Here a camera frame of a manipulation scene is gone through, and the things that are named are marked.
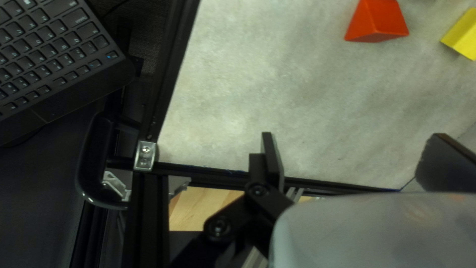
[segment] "keyboard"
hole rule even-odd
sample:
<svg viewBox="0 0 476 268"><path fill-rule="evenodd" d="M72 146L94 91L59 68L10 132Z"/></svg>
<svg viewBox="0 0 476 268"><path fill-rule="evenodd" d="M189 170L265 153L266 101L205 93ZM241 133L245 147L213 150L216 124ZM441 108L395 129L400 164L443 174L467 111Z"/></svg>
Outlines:
<svg viewBox="0 0 476 268"><path fill-rule="evenodd" d="M125 59L83 0L0 0L0 122Z"/></svg>

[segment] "gray felt surface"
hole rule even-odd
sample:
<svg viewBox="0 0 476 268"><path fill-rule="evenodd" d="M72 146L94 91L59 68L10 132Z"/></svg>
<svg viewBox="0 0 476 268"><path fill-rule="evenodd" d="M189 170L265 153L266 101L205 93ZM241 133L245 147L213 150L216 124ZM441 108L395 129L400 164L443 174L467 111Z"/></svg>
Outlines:
<svg viewBox="0 0 476 268"><path fill-rule="evenodd" d="M476 63L439 42L474 0L401 0L410 36L343 40L357 0L202 0L161 161L248 168L260 132L286 174L400 188L434 132L476 121Z"/></svg>

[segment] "metal bracket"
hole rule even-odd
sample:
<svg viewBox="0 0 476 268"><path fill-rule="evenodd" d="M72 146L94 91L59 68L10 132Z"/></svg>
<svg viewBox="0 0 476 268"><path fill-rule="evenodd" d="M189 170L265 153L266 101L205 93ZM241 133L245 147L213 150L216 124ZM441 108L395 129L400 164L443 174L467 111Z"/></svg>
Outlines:
<svg viewBox="0 0 476 268"><path fill-rule="evenodd" d="M116 192L122 201L128 202L130 197L130 190L126 189L126 185L117 178L111 171L105 171L102 178L102 184L107 188Z"/></svg>
<svg viewBox="0 0 476 268"><path fill-rule="evenodd" d="M157 144L139 140L136 149L136 159L134 161L134 170L152 171L157 152Z"/></svg>
<svg viewBox="0 0 476 268"><path fill-rule="evenodd" d="M169 175L169 200L187 190L188 184L192 182L190 177Z"/></svg>

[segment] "red triangular block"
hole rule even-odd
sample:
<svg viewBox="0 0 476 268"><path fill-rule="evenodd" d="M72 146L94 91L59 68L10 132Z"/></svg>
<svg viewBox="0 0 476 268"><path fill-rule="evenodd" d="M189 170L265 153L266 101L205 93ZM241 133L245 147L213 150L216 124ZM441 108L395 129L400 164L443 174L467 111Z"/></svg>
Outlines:
<svg viewBox="0 0 476 268"><path fill-rule="evenodd" d="M396 0L360 0L344 39L375 43L408 35Z"/></svg>

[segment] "screw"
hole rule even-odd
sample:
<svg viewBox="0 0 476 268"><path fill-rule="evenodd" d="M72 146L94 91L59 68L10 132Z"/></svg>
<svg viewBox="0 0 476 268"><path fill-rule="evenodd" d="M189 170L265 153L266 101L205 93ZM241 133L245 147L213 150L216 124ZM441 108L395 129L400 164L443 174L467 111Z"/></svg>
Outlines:
<svg viewBox="0 0 476 268"><path fill-rule="evenodd" d="M263 185L255 185L251 188L251 193L256 196L264 196L268 193L268 190Z"/></svg>
<svg viewBox="0 0 476 268"><path fill-rule="evenodd" d="M213 236L221 237L230 231L230 223L224 218L219 218L210 223L209 230Z"/></svg>
<svg viewBox="0 0 476 268"><path fill-rule="evenodd" d="M139 163L140 165L147 165L147 159L142 158Z"/></svg>

